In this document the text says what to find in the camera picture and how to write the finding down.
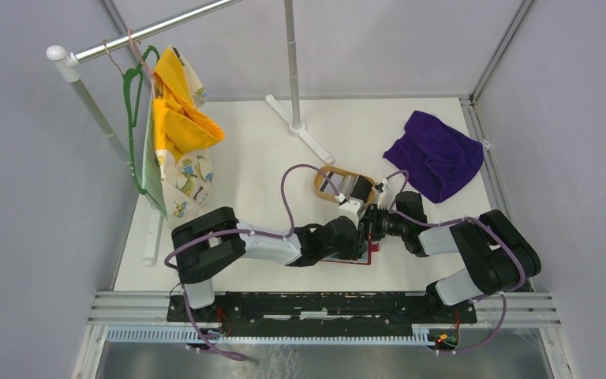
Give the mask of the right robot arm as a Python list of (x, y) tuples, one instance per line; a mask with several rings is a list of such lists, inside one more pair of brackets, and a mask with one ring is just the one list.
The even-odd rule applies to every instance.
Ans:
[(541, 272), (537, 252), (500, 210), (433, 224), (422, 196), (404, 191), (393, 208), (370, 205), (361, 224), (370, 242), (393, 236), (417, 257), (460, 256), (461, 269), (426, 287), (424, 310), (434, 322), (446, 321), (462, 302), (519, 289)]

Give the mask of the oval wooden tray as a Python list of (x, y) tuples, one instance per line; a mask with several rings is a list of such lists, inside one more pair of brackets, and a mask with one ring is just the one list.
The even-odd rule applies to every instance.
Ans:
[(331, 165), (321, 167), (320, 171), (313, 179), (319, 198), (336, 204), (343, 200), (360, 205), (371, 204), (376, 199), (373, 190), (376, 182), (372, 178)]

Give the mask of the red card holder wallet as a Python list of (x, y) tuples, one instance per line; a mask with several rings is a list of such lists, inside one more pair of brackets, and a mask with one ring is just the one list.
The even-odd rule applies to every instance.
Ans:
[(341, 258), (338, 254), (331, 257), (325, 257), (322, 262), (349, 264), (349, 265), (370, 265), (372, 255), (379, 250), (379, 243), (374, 242), (370, 236), (359, 244), (359, 255), (356, 258)]

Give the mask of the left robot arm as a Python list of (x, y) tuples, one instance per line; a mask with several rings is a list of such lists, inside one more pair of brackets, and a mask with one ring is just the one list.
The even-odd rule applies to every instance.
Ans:
[(321, 261), (365, 263), (371, 253), (365, 228), (345, 216), (277, 231), (238, 219), (231, 207), (176, 227), (171, 239), (174, 249), (164, 263), (178, 274), (186, 311), (201, 322), (215, 315), (213, 278), (239, 259), (304, 268)]

